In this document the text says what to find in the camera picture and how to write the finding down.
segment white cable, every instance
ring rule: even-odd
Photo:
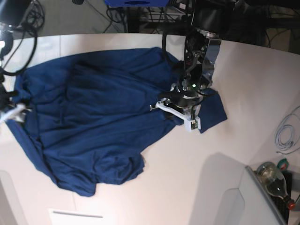
[[[299,137],[295,140],[295,128],[290,125],[290,124],[286,124],[286,122],[292,117],[294,116],[295,118],[297,118],[298,122],[300,123],[300,117],[298,115],[295,114],[295,112],[300,108],[300,106],[298,106],[297,108],[295,108],[289,115],[287,115],[279,124],[277,131],[275,133],[275,145],[278,148],[279,151],[277,151],[276,153],[279,153],[281,155],[289,155],[291,153],[294,153],[296,151],[298,151],[300,149],[300,147],[298,147],[297,149],[291,151],[291,152],[287,152],[289,150],[291,150],[300,140],[300,135]],[[282,142],[281,141],[281,135],[284,131],[289,130],[290,132],[290,137],[288,138],[288,140],[286,142]]]

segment black cable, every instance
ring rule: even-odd
[[[14,56],[14,54],[16,53],[16,51],[18,51],[18,49],[20,48],[23,40],[24,40],[24,37],[25,37],[25,34],[26,34],[26,31],[23,32],[22,34],[22,38],[21,38],[21,41],[19,43],[19,45],[16,47],[16,49],[14,50],[14,52],[10,55],[9,59],[6,61],[5,65],[3,66],[3,69],[6,68],[6,66],[9,64],[10,60],[12,59],[12,57]]]
[[[186,35],[186,39],[184,41],[184,53],[183,53],[183,69],[184,69],[184,76],[187,77],[187,44],[188,44],[188,36]]]
[[[149,14],[150,14],[150,18],[151,18],[152,23],[154,23],[151,8],[150,8],[150,7],[147,7],[147,9],[148,9],[148,11],[149,11]],[[158,33],[158,28],[156,27],[156,28],[151,32],[151,34],[153,34],[154,31],[156,31],[156,32]]]
[[[195,107],[195,106],[201,105],[202,102],[203,102],[204,100],[206,100],[206,99],[208,99],[209,97],[212,97],[212,96],[214,96],[214,95],[216,95],[216,94],[218,94],[217,91],[215,91],[215,92],[214,92],[213,94],[211,94],[211,95],[205,96],[199,103],[197,103],[196,105],[193,106],[193,110],[194,110],[194,107]]]
[[[86,0],[85,2],[87,2],[90,8],[96,11],[100,16],[106,19],[109,23],[111,22],[103,13],[101,13],[98,9],[96,9],[88,0]],[[115,28],[117,32],[120,32],[120,29],[117,26],[115,26],[114,24],[111,25]]]
[[[270,44],[271,44],[271,42],[274,40],[274,38],[276,38],[278,35],[280,35],[280,34],[286,32],[286,31],[288,31],[288,30],[290,30],[290,29],[283,30],[283,31],[281,31],[281,32],[278,32],[276,35],[274,35],[274,36],[271,38],[271,40],[270,40]]]
[[[170,17],[171,21],[176,21],[173,17],[171,17],[169,14],[166,14],[168,17]]]
[[[16,72],[8,72],[4,68],[0,68],[0,73],[4,74],[4,75],[7,75],[7,76],[16,76],[16,75],[19,75],[19,74],[23,73],[26,70],[26,68],[28,67],[28,65],[30,64],[30,62],[31,62],[31,60],[34,56],[34,53],[37,49],[37,45],[38,45],[38,32],[31,24],[22,23],[22,29],[17,28],[17,29],[14,29],[14,30],[15,31],[27,32],[29,34],[32,34],[33,37],[34,37],[34,44],[33,44],[33,48],[32,48],[30,57],[28,58],[27,62],[25,63],[25,65],[21,69],[17,70]]]
[[[168,17],[167,17],[167,10],[168,10],[168,7],[166,7],[164,9],[164,22],[169,22]]]
[[[218,92],[216,91],[216,92],[214,92],[213,94],[210,94],[210,95],[207,95],[207,94],[203,94],[202,92],[200,92],[200,91],[197,91],[196,89],[194,89],[199,95],[202,95],[203,97],[211,97],[211,96],[214,96],[214,95],[216,95]]]
[[[267,38],[268,38],[268,41],[269,41],[269,44],[267,45],[269,48],[271,48],[271,40],[270,40],[270,37],[269,37],[269,35],[268,35],[268,33],[267,33],[267,31],[265,30],[265,33],[266,33],[266,36],[267,36]]]
[[[156,31],[156,34],[159,34],[159,31],[158,31],[158,26],[159,26],[159,23],[160,23],[160,21],[161,21],[161,18],[162,18],[162,16],[163,16],[163,11],[164,11],[164,8],[159,8],[160,9],[160,15],[159,15],[159,19],[158,19],[158,24],[157,24],[157,26],[156,26],[156,28],[152,31],[152,34]]]
[[[298,41],[300,39],[300,36],[297,37],[296,34],[294,33],[294,30],[291,30],[291,32],[292,32],[292,36],[293,36],[294,40]]]
[[[300,15],[293,15],[293,14],[286,14],[286,13],[271,13],[270,15],[288,15],[288,16],[300,16]]]
[[[112,26],[112,24],[113,24],[113,21],[111,20],[111,21],[109,22],[109,25],[108,25],[108,26],[106,27],[106,29],[103,31],[104,34],[108,31],[108,29]]]
[[[113,14],[112,11],[116,11],[117,13],[115,14],[115,17],[117,17],[117,15],[120,16],[119,20],[115,20],[113,18]],[[124,33],[127,33],[127,25],[125,22],[125,10],[122,7],[118,7],[118,8],[110,8],[109,5],[107,5],[107,10],[106,10],[106,15],[107,17],[115,23],[122,23],[123,27],[124,27]]]
[[[292,11],[294,11],[297,15],[300,16],[300,13],[298,13],[295,9],[291,8]]]
[[[160,34],[160,32],[162,32],[163,30],[158,30],[158,33],[156,32],[156,33],[153,33],[153,34]]]

